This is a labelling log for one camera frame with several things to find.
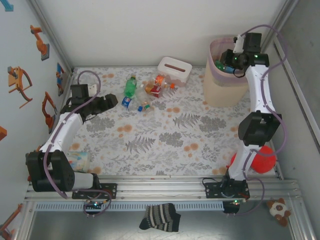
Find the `plastic bottle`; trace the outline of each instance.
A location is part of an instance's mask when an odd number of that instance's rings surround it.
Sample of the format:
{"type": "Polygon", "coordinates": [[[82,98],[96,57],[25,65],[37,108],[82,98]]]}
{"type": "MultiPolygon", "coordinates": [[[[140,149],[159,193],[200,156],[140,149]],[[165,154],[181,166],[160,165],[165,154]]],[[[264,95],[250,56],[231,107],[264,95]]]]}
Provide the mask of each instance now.
{"type": "Polygon", "coordinates": [[[164,76],[161,76],[158,74],[154,74],[152,76],[152,81],[154,84],[156,84],[164,89],[168,89],[168,88],[174,89],[175,88],[174,83],[168,82],[168,80],[164,76]]]}
{"type": "Polygon", "coordinates": [[[124,95],[128,98],[132,98],[135,95],[137,87],[137,80],[136,80],[136,75],[131,75],[130,77],[127,78],[125,88],[124,88],[124,95]]]}
{"type": "Polygon", "coordinates": [[[156,85],[153,81],[149,81],[144,86],[144,89],[147,94],[155,96],[156,98],[162,96],[162,87],[156,85]]]}
{"type": "Polygon", "coordinates": [[[144,107],[141,106],[139,100],[137,98],[130,98],[125,96],[123,93],[116,94],[116,99],[118,102],[127,108],[129,111],[139,111],[142,112],[144,107]]]}
{"type": "Polygon", "coordinates": [[[137,87],[135,96],[147,114],[153,111],[153,108],[151,107],[151,104],[150,104],[150,98],[143,84],[137,87]]]}
{"type": "Polygon", "coordinates": [[[227,74],[232,74],[234,72],[234,68],[223,65],[219,60],[216,60],[214,62],[214,65],[216,66],[217,69],[227,74]]]}

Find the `red ball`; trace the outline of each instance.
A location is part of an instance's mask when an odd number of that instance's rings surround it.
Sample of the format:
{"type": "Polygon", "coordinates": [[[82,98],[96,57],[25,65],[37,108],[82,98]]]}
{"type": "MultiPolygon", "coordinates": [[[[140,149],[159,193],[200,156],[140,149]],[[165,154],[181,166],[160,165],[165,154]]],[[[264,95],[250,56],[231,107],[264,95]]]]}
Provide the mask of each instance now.
{"type": "MultiPolygon", "coordinates": [[[[268,146],[263,146],[259,152],[262,154],[272,154],[274,151],[268,146]]],[[[230,166],[234,162],[235,158],[236,158],[236,154],[234,154],[233,157],[231,158],[230,166]]],[[[257,153],[252,161],[251,168],[255,170],[258,174],[265,174],[269,172],[275,165],[276,165],[275,155],[266,157],[266,156],[261,156],[257,153]]]]}

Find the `green bottle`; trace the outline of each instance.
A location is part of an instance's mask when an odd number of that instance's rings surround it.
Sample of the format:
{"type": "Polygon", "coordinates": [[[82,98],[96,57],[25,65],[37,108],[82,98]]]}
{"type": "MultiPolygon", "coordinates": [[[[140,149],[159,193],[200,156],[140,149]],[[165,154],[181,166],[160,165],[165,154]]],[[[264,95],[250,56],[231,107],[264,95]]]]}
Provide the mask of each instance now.
{"type": "Polygon", "coordinates": [[[219,61],[219,60],[216,60],[214,62],[215,66],[217,69],[219,69],[220,71],[224,72],[225,71],[225,66],[219,61]]]}
{"type": "Polygon", "coordinates": [[[135,95],[137,87],[137,80],[135,75],[131,75],[130,78],[126,81],[124,88],[124,95],[128,98],[132,98],[135,95]]]}

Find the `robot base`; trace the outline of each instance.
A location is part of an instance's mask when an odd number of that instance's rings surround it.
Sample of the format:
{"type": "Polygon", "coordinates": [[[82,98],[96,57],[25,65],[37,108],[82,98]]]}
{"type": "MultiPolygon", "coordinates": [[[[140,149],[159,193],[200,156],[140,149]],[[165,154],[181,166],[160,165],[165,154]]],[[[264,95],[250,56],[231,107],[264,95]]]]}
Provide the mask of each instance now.
{"type": "MultiPolygon", "coordinates": [[[[101,190],[107,191],[112,196],[112,199],[117,197],[117,184],[116,183],[100,183],[101,190]]],[[[101,194],[97,197],[99,192],[87,192],[87,191],[77,191],[72,193],[72,199],[109,199],[106,194],[101,194]]]]}
{"type": "Polygon", "coordinates": [[[229,177],[229,172],[221,182],[206,182],[204,184],[207,199],[249,199],[250,193],[246,180],[236,181],[229,177]]]}

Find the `tissue box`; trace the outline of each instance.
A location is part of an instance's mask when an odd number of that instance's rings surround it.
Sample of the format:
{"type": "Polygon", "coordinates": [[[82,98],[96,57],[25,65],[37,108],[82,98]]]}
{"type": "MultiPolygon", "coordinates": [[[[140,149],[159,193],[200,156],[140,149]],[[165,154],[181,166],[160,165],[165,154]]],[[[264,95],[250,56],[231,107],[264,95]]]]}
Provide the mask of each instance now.
{"type": "Polygon", "coordinates": [[[190,77],[191,69],[191,64],[165,56],[158,66],[158,73],[164,76],[168,83],[185,87],[190,77]]]}

